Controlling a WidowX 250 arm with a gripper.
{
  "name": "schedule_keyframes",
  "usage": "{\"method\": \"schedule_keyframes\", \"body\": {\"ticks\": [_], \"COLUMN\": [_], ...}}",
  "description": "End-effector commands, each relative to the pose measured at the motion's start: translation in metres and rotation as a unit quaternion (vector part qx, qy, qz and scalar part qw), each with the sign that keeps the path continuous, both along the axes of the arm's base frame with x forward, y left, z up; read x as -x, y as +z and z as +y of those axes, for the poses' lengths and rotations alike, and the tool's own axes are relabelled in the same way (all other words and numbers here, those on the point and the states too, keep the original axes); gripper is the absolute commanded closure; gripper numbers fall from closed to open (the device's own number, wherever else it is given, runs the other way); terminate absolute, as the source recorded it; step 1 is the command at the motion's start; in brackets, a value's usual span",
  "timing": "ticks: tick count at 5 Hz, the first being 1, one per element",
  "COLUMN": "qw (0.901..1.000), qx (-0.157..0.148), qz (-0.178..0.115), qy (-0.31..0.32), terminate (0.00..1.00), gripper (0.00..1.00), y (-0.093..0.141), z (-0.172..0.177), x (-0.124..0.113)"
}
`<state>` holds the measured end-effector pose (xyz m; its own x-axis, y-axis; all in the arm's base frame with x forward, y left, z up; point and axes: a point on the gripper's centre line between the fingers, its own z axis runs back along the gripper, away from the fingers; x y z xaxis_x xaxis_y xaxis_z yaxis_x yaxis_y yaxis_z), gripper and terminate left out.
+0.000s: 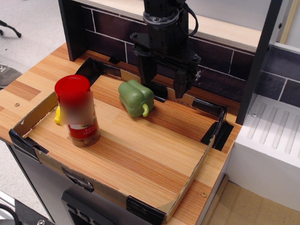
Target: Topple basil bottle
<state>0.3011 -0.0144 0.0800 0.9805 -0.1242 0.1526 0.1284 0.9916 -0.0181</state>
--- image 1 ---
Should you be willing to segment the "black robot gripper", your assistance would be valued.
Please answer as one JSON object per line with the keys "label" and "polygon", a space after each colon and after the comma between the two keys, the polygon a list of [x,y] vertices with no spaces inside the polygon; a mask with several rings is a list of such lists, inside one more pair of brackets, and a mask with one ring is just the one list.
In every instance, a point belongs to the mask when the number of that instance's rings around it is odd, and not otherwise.
{"label": "black robot gripper", "polygon": [[157,65],[175,71],[173,87],[176,98],[191,89],[198,78],[200,57],[188,46],[188,14],[157,17],[144,14],[147,33],[133,33],[134,53],[141,83],[147,84],[157,75]]}

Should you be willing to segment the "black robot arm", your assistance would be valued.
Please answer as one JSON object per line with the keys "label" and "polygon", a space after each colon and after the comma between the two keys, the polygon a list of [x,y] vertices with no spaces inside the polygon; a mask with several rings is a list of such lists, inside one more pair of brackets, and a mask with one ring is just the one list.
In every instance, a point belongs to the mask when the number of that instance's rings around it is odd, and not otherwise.
{"label": "black robot arm", "polygon": [[199,78],[201,58],[189,46],[189,37],[198,31],[195,24],[189,32],[189,16],[196,18],[184,0],[146,0],[143,20],[147,33],[132,33],[134,54],[142,84],[150,83],[158,73],[158,65],[174,71],[176,98],[183,98]]}

